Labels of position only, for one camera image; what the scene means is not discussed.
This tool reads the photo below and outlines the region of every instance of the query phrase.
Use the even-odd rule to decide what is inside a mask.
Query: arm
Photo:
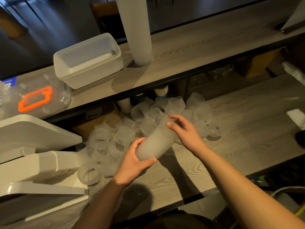
[[[206,146],[196,129],[185,118],[171,115],[167,126],[182,144],[201,160],[240,224],[247,229],[305,228],[298,217],[253,184],[221,156]]]
[[[143,169],[153,165],[157,159],[150,158],[140,162],[135,155],[135,149],[144,140],[135,140],[127,150],[121,165],[104,187],[100,195],[89,205],[72,229],[106,229],[109,228],[116,211],[118,199]]]

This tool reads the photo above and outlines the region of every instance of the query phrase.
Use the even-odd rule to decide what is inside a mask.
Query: hand
[[[183,146],[192,154],[198,157],[203,149],[208,148],[191,122],[180,115],[169,115],[168,117],[176,120],[176,122],[168,122],[167,127],[178,135]]]
[[[157,159],[155,158],[149,158],[145,161],[140,162],[137,156],[135,155],[136,148],[139,146],[139,144],[141,144],[144,139],[145,138],[143,137],[135,140],[125,153],[119,169],[112,178],[117,184],[122,184],[126,186],[130,185],[132,181],[139,176],[142,170],[152,166],[157,162]]]

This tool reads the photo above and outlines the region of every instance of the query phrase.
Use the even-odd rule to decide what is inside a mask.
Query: forearm
[[[125,189],[111,180],[99,196],[84,211],[72,229],[106,229],[109,228],[115,213],[118,199]]]
[[[208,147],[197,154],[241,225],[248,229],[304,228],[305,224]]]

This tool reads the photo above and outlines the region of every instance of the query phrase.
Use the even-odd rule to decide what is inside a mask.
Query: left hand
[[[139,146],[139,144],[141,144],[144,139],[145,138],[143,137],[135,140],[125,153],[119,169],[112,178],[117,184],[126,186],[130,185],[132,181],[139,176],[142,170],[152,166],[157,162],[156,158],[149,158],[145,161],[140,162],[137,156],[135,155],[136,148]]]

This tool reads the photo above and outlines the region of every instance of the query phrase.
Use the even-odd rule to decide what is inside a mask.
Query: orange handle
[[[29,106],[26,106],[28,97],[34,96],[34,95],[37,95],[40,93],[44,94],[44,96],[45,96],[44,100],[41,100],[36,103],[30,104]],[[39,90],[36,90],[35,92],[30,92],[30,93],[24,95],[22,97],[22,100],[18,104],[18,111],[26,112],[26,111],[32,110],[34,108],[37,108],[43,104],[48,103],[51,100],[52,93],[53,93],[53,88],[51,86],[47,86],[47,87],[41,88]]]

